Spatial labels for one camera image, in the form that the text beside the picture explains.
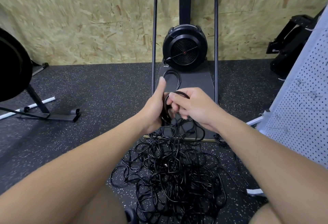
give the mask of tangled cable pile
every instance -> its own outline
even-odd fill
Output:
[[[185,130],[183,125],[192,122]],[[188,135],[205,131],[192,119],[179,119],[140,139],[128,159],[122,159],[112,172],[110,180],[115,187],[128,183],[136,186],[136,212],[141,222],[204,223],[215,221],[226,203],[219,169],[219,159],[202,152],[200,143],[185,141]],[[113,183],[113,175],[124,169],[124,181]]]

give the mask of person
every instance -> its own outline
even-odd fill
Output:
[[[157,130],[166,82],[140,112],[112,130],[38,168],[0,196],[0,223],[121,224],[123,207],[105,185],[134,142]],[[216,105],[199,88],[170,93],[168,104],[220,134],[268,197],[250,223],[327,223],[328,171],[262,135]]]

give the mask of fan grille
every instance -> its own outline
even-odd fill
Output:
[[[171,57],[176,64],[185,66],[192,64],[198,57],[199,48],[190,38],[177,40],[171,49]]]

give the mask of black rubber floor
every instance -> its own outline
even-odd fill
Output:
[[[209,63],[213,71],[214,63]],[[221,106],[245,122],[259,117],[282,85],[270,71],[269,63],[270,60],[220,61]],[[47,104],[51,112],[69,113],[80,108],[83,114],[76,123],[22,120],[14,116],[0,120],[0,193],[43,164],[136,114],[150,95],[151,64],[51,66],[35,75],[31,85],[41,99],[57,98]],[[0,106],[18,109],[31,103],[24,92]],[[240,187],[246,187],[229,148],[206,142],[202,147],[215,153]],[[249,188],[256,188],[256,182],[242,167],[251,184]],[[232,179],[224,174],[222,177],[228,201],[217,222],[247,223],[266,200],[244,195]],[[124,206],[135,206],[133,185],[113,190]]]

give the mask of person's left hand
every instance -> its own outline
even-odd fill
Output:
[[[164,77],[161,76],[154,94],[148,99],[145,106],[138,113],[144,120],[145,134],[152,133],[162,126],[162,119],[159,116],[163,108],[163,94],[165,86],[166,81]]]

